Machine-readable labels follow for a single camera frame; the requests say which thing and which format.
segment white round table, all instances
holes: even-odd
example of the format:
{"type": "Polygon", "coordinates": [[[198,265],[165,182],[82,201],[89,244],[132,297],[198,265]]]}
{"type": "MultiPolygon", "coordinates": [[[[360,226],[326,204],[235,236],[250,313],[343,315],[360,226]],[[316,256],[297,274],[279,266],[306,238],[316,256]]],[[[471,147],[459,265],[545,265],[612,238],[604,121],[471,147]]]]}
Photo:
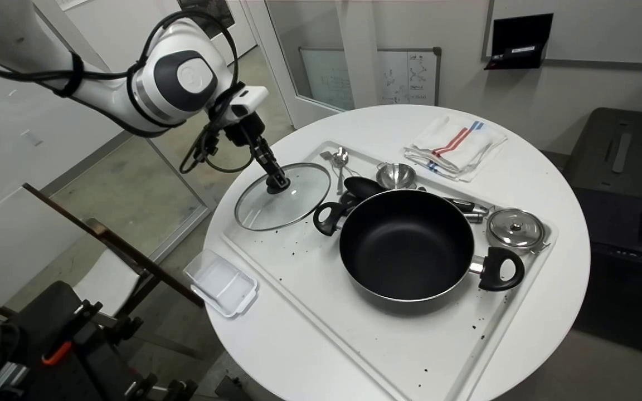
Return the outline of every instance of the white round table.
{"type": "MultiPolygon", "coordinates": [[[[272,148],[282,164],[297,162],[323,143],[355,148],[373,147],[375,156],[399,162],[409,144],[433,118],[477,118],[456,109],[393,105],[331,116],[308,125],[272,148]]],[[[580,203],[563,173],[524,137],[501,128],[501,143],[477,168],[471,182],[443,180],[447,186],[531,209],[560,231],[546,265],[512,315],[501,342],[490,355],[473,399],[495,399],[532,374],[569,334],[589,284],[589,231],[580,203]]],[[[247,167],[218,203],[208,228],[206,248],[229,254],[224,231],[235,222],[242,192],[264,173],[247,167]]],[[[242,258],[229,258],[255,276],[242,258]]],[[[274,290],[262,290],[255,304],[235,320],[209,312],[213,325],[232,358],[262,385],[282,399],[388,399],[352,360],[316,331],[274,290]]]]}

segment pan handle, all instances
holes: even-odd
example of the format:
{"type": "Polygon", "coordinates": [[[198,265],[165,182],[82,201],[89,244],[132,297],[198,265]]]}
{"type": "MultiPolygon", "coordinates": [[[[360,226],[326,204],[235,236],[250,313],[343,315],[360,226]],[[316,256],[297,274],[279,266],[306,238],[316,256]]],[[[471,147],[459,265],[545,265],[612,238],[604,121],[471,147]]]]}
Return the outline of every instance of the pan handle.
{"type": "Polygon", "coordinates": [[[524,261],[503,246],[490,246],[488,256],[483,258],[483,270],[480,274],[480,286],[486,291],[507,291],[518,286],[524,281],[524,261]],[[501,263],[512,261],[515,274],[511,278],[501,278],[501,263]]]}
{"type": "Polygon", "coordinates": [[[332,236],[343,213],[346,213],[346,207],[342,203],[323,203],[314,209],[314,224],[321,233],[332,236]]]}

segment small metal bowl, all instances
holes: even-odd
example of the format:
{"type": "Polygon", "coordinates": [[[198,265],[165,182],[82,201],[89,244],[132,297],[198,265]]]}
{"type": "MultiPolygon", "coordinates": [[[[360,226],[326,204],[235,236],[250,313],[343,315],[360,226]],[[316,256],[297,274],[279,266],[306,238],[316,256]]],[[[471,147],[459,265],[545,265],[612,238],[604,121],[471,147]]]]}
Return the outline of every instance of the small metal bowl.
{"type": "Polygon", "coordinates": [[[378,170],[378,180],[385,189],[415,189],[417,173],[410,164],[390,162],[381,164],[381,168],[378,170]]]}

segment glass lid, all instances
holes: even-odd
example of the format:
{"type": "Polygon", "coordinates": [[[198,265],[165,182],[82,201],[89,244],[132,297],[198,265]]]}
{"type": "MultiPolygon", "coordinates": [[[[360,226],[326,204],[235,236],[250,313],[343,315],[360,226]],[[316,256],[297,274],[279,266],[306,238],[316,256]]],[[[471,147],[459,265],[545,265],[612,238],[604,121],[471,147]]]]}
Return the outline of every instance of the glass lid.
{"type": "Polygon", "coordinates": [[[235,217],[252,231],[267,231],[293,224],[314,212],[331,189],[331,173],[321,164],[295,162],[286,164],[284,173],[289,186],[269,194],[267,175],[255,180],[236,201],[235,217]]]}

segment cable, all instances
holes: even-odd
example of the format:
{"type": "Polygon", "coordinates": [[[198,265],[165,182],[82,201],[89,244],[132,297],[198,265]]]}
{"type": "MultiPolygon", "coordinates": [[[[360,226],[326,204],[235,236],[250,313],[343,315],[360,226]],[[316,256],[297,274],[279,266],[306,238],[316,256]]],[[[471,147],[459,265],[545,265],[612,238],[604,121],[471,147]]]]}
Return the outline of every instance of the cable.
{"type": "Polygon", "coordinates": [[[181,159],[181,173],[189,173],[197,164],[208,162],[208,140],[217,140],[218,131],[213,131],[209,125],[194,137],[185,157],[181,159]]]}
{"type": "Polygon", "coordinates": [[[225,27],[225,21],[208,10],[201,10],[201,9],[182,9],[182,10],[176,10],[176,13],[170,13],[167,18],[164,18],[155,29],[152,32],[147,35],[145,43],[143,43],[143,53],[147,55],[150,47],[152,47],[152,40],[155,35],[161,31],[161,29],[167,29],[172,21],[176,20],[182,20],[182,18],[206,18],[209,21],[215,21],[218,27],[218,31],[225,35],[228,43],[229,43],[229,51],[232,51],[232,84],[235,87],[239,81],[239,55],[236,55],[236,42],[229,32],[229,29],[225,27]]]}
{"type": "Polygon", "coordinates": [[[245,159],[242,167],[235,167],[235,168],[228,168],[228,167],[218,167],[218,164],[215,164],[209,157],[208,157],[208,164],[213,167],[213,168],[217,168],[217,170],[224,170],[224,173],[236,173],[236,170],[243,170],[247,164],[252,164],[252,156],[250,156],[250,159],[245,159]]]}
{"type": "MultiPolygon", "coordinates": [[[[89,77],[89,80],[116,80],[116,77],[122,77],[125,71],[120,71],[120,72],[82,71],[82,75],[89,77]]],[[[68,80],[68,77],[72,77],[72,71],[33,71],[33,72],[19,72],[19,71],[0,69],[0,77],[4,77],[4,80],[19,80],[19,81],[44,81],[44,80],[68,80]]]]}

